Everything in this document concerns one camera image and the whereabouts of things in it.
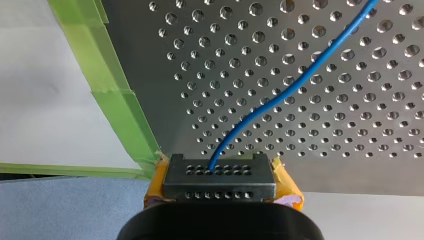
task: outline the wire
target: wire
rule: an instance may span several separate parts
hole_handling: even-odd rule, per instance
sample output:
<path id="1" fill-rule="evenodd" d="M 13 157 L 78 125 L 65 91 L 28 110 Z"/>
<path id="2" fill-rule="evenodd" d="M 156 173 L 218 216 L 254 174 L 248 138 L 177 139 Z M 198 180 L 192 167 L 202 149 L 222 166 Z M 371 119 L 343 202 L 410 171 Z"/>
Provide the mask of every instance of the wire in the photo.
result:
<path id="1" fill-rule="evenodd" d="M 321 65 L 323 65 L 328 60 L 328 58 L 330 58 L 333 53 L 349 38 L 352 32 L 359 27 L 359 25 L 366 18 L 367 14 L 375 7 L 377 3 L 378 0 L 369 0 L 359 12 L 359 14 L 353 19 L 350 25 L 337 37 L 336 40 L 334 40 L 333 44 L 323 53 L 321 53 L 315 62 L 312 63 L 309 68 L 303 72 L 303 74 L 300 75 L 300 77 L 292 85 L 290 85 L 282 93 L 266 104 L 258 107 L 255 111 L 247 115 L 241 122 L 239 122 L 236 127 L 225 136 L 225 138 L 216 148 L 215 152 L 212 154 L 208 165 L 209 170 L 213 170 L 215 168 L 216 162 L 218 161 L 221 152 L 248 124 L 250 124 L 257 117 L 280 104 L 287 97 L 297 91 L 305 82 L 307 82 L 308 79 L 312 77 L 312 75 L 318 70 L 318 68 L 320 68 Z"/>

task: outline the perforated metal sheet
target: perforated metal sheet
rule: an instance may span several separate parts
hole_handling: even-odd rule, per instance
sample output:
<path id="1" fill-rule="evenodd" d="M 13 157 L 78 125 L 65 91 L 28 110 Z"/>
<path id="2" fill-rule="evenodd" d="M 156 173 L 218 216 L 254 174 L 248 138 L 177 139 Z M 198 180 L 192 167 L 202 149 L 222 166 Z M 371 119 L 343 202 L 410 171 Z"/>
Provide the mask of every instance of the perforated metal sheet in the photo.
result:
<path id="1" fill-rule="evenodd" d="M 365 0 L 105 3 L 118 56 L 163 151 L 208 158 Z M 423 1 L 381 1 L 310 82 L 224 157 L 280 155 L 308 191 L 423 195 L 423 16 Z"/>

